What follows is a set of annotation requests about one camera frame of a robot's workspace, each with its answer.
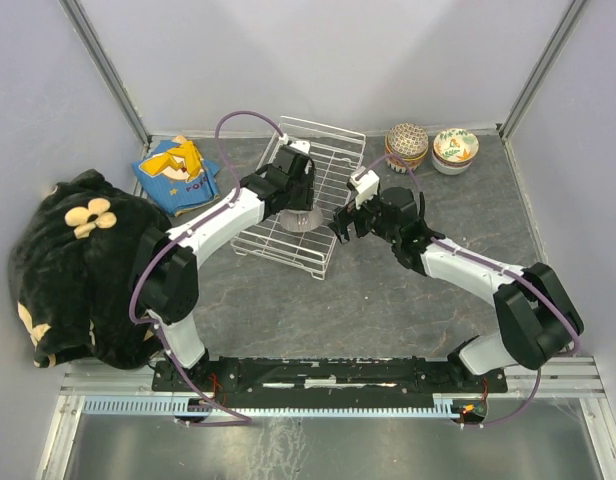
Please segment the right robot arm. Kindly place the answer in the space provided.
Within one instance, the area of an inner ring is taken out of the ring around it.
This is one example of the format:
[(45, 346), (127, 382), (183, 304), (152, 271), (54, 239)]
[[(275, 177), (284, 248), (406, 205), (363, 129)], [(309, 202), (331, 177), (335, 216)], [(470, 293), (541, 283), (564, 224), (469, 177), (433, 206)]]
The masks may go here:
[(342, 243), (373, 234), (386, 241), (398, 263), (451, 283), (493, 307), (498, 329), (462, 343), (446, 368), (455, 389), (469, 391), (483, 375), (521, 365), (539, 370), (548, 360), (577, 352), (583, 321), (556, 272), (497, 262), (465, 249), (431, 229), (425, 198), (402, 187), (337, 208), (329, 224)]

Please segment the white bowl orange flower pattern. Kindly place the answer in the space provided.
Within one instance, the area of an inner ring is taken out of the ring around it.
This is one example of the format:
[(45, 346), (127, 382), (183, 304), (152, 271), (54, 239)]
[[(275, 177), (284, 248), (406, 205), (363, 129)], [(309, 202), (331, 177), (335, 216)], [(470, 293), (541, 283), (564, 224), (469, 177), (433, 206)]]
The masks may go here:
[(479, 150), (476, 135), (466, 129), (450, 128), (439, 132), (433, 142), (436, 156), (449, 164), (471, 161)]

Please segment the white wire dish rack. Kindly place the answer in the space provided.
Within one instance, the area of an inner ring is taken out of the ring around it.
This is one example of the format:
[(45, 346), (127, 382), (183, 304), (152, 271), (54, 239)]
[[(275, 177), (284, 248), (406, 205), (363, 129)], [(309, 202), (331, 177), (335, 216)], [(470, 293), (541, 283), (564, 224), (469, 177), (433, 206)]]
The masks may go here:
[(337, 242), (328, 223), (333, 211), (351, 198), (347, 182), (363, 161), (366, 135), (289, 116), (280, 118), (279, 127), (290, 139), (310, 143), (316, 165), (314, 203), (323, 214), (322, 224), (308, 232), (290, 232), (273, 215), (233, 237), (230, 244), (238, 255), (290, 265), (323, 280)]

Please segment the yellow sun pattern bowl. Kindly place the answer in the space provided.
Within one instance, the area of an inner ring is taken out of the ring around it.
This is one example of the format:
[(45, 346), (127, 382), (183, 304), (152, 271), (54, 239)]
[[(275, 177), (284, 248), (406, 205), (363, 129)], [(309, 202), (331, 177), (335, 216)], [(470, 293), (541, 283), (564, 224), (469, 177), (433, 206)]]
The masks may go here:
[(393, 152), (390, 149), (387, 149), (386, 153), (390, 154), (390, 157), (388, 157), (387, 159), (395, 159), (397, 162), (403, 163), (403, 164), (405, 164), (406, 162), (416, 162), (416, 161), (419, 161), (420, 165), (421, 165), (423, 163), (423, 161), (425, 160), (427, 154), (429, 153), (429, 150), (425, 149), (422, 152), (420, 152), (417, 156), (413, 156), (413, 157), (406, 156), (403, 153)]

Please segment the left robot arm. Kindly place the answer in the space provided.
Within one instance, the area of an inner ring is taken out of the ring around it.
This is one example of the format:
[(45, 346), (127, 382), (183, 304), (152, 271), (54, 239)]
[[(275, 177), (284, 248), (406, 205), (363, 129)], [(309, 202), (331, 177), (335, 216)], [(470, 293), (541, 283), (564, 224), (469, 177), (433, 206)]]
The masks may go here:
[(316, 167), (310, 147), (303, 140), (280, 143), (271, 162), (242, 178), (206, 213), (165, 233), (148, 229), (141, 237), (130, 280), (129, 316), (139, 323), (139, 312), (148, 314), (147, 321), (176, 364), (175, 379), (186, 389), (200, 389), (209, 378), (207, 349), (193, 315), (198, 270), (242, 231), (284, 210), (313, 209)]

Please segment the white bowl teal leaf pattern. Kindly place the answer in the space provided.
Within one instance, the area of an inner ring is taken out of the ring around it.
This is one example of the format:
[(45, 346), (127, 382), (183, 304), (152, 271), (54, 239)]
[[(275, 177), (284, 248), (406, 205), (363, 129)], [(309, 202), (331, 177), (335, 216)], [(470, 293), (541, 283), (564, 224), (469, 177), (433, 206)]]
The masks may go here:
[(405, 164), (397, 162), (395, 159), (387, 159), (386, 164), (391, 170), (400, 174), (407, 174), (409, 171), (415, 171), (420, 162), (406, 162)]

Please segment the plain white ribbed bowl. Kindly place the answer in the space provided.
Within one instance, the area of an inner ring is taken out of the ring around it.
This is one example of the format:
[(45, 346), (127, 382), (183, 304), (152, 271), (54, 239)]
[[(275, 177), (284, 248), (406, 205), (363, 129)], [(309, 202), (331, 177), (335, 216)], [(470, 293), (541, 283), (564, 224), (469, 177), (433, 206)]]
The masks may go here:
[(440, 173), (442, 173), (443, 175), (447, 175), (447, 176), (456, 176), (459, 175), (463, 172), (465, 172), (466, 170), (469, 169), (469, 167), (471, 166), (471, 164), (467, 164), (467, 165), (463, 165), (463, 166), (449, 166), (447, 164), (444, 164), (443, 162), (438, 162), (437, 159), (434, 159), (433, 161), (433, 167)]

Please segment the white bowl red lattice pattern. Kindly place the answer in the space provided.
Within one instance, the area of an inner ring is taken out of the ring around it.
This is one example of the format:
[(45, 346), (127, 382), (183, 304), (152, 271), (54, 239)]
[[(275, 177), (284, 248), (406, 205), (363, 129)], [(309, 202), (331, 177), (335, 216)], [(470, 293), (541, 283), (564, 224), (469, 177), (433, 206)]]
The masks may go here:
[(439, 156), (435, 151), (433, 151), (432, 153), (434, 159), (436, 159), (438, 162), (440, 162), (442, 165), (445, 165), (449, 168), (455, 168), (455, 169), (459, 169), (459, 168), (463, 168), (463, 167), (467, 167), (468, 165), (470, 165), (473, 162), (473, 158), (470, 158), (468, 160), (464, 160), (461, 162), (454, 162), (454, 161), (450, 161), (448, 159), (444, 159), (443, 157)]

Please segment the maroon tile pattern bowl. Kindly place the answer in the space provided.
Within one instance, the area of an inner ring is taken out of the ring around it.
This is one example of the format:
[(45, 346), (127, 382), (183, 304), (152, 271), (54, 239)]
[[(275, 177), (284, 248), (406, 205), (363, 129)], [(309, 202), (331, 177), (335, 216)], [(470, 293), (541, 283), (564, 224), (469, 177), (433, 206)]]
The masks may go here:
[(417, 156), (429, 147), (429, 136), (423, 127), (413, 123), (395, 125), (385, 137), (386, 148), (406, 156)]

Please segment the grey striped bowl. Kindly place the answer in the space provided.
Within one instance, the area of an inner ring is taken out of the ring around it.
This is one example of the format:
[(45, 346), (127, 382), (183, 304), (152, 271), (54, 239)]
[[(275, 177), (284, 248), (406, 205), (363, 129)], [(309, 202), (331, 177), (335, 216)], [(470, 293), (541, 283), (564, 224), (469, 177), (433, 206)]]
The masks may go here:
[(291, 233), (305, 233), (318, 228), (323, 222), (322, 210), (315, 206), (311, 210), (283, 210), (279, 214), (279, 225)]

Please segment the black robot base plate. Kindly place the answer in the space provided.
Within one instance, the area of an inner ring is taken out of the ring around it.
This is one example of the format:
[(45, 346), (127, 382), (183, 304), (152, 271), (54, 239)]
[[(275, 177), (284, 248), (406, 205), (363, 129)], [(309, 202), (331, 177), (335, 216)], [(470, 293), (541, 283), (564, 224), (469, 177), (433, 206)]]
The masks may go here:
[(221, 357), (189, 374), (227, 407), (431, 406), (435, 394), (506, 393), (502, 369), (475, 376), (455, 361)]

